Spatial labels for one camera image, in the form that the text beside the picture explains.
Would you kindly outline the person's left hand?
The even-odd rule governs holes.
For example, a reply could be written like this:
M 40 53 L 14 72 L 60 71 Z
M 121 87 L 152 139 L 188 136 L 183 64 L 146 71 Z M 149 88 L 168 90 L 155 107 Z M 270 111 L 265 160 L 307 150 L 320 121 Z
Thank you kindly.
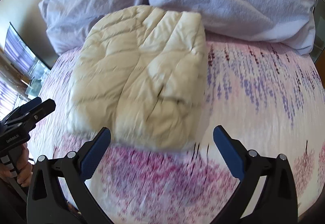
M 17 182 L 22 187 L 28 187 L 31 183 L 31 178 L 33 176 L 33 165 L 29 162 L 29 149 L 28 144 L 25 142 L 21 145 L 22 154 L 20 155 L 16 167 L 19 171 L 17 176 Z M 12 173 L 10 170 L 1 163 L 0 168 L 1 179 L 8 183 L 8 179 L 12 178 Z

